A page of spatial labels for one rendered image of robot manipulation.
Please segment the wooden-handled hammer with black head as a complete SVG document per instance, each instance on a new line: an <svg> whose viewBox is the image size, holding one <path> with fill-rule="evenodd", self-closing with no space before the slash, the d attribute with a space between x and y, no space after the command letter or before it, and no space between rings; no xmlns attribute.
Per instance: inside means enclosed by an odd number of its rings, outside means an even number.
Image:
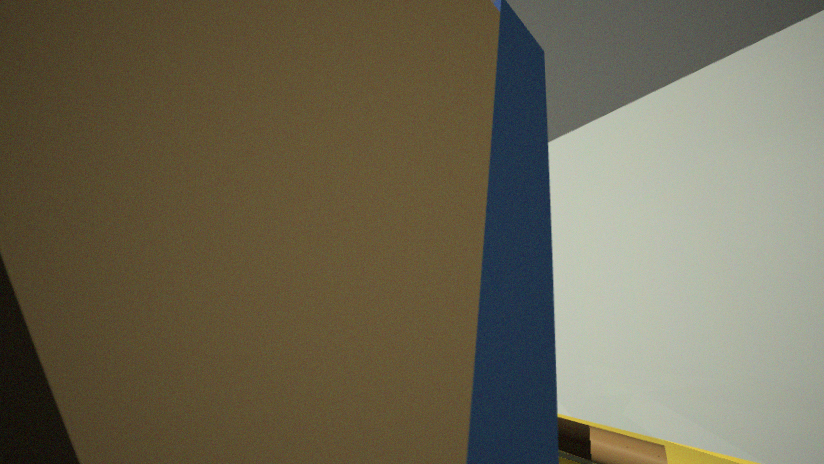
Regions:
<svg viewBox="0 0 824 464"><path fill-rule="evenodd" d="M558 417L558 450L597 464L668 464L664 445Z"/></svg>

